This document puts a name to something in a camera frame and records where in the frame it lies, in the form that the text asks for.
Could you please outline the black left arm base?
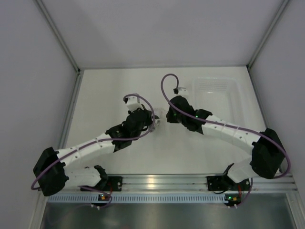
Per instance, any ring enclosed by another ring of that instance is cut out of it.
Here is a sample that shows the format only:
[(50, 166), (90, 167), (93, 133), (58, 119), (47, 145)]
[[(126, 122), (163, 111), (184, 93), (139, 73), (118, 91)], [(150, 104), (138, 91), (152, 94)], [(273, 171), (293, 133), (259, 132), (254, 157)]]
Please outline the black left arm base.
[(122, 176), (109, 176), (105, 169), (100, 165), (95, 165), (93, 168), (86, 167), (85, 169), (93, 169), (93, 172), (97, 173), (98, 175), (98, 182), (95, 184), (95, 186), (82, 186), (80, 188), (81, 191), (121, 192), (123, 180)]

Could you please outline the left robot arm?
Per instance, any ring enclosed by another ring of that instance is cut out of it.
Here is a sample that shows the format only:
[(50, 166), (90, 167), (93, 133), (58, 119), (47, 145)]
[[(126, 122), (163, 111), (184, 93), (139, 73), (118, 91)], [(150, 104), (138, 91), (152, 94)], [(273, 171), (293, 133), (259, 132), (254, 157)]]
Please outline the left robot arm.
[(105, 169), (98, 159), (129, 147), (133, 141), (147, 135), (159, 117), (145, 108), (129, 111), (125, 121), (100, 136), (70, 148), (45, 149), (33, 173), (38, 189), (48, 197), (65, 188), (104, 190), (108, 184)]

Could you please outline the clear zip top bag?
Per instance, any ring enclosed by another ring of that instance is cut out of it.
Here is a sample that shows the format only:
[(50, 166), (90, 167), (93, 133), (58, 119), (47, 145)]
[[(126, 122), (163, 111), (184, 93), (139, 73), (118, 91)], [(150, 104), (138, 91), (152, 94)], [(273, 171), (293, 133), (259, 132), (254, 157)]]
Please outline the clear zip top bag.
[(167, 111), (163, 108), (155, 108), (152, 111), (152, 115), (154, 114), (154, 122), (149, 126), (150, 132), (155, 131), (159, 126), (166, 123), (166, 113)]

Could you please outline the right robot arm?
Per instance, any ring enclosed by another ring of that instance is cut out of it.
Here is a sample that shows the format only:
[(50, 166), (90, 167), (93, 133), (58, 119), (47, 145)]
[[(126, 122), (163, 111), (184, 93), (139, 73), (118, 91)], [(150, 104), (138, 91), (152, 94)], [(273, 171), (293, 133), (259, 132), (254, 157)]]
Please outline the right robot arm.
[(221, 139), (245, 151), (249, 158), (230, 164), (223, 173), (222, 183), (234, 189), (240, 182), (253, 177), (274, 179), (285, 156), (277, 133), (267, 128), (255, 133), (241, 127), (233, 127), (204, 109), (195, 110), (181, 95), (170, 100), (166, 115), (168, 123), (180, 123), (191, 132)]

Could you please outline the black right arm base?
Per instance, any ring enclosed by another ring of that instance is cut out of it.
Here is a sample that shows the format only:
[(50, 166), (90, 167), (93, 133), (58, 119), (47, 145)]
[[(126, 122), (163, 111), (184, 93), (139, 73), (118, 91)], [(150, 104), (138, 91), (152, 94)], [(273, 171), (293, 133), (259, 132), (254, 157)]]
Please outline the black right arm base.
[(207, 186), (208, 190), (216, 194), (222, 194), (226, 191), (238, 191), (238, 184), (229, 178), (229, 169), (234, 165), (230, 164), (221, 175), (208, 176)]

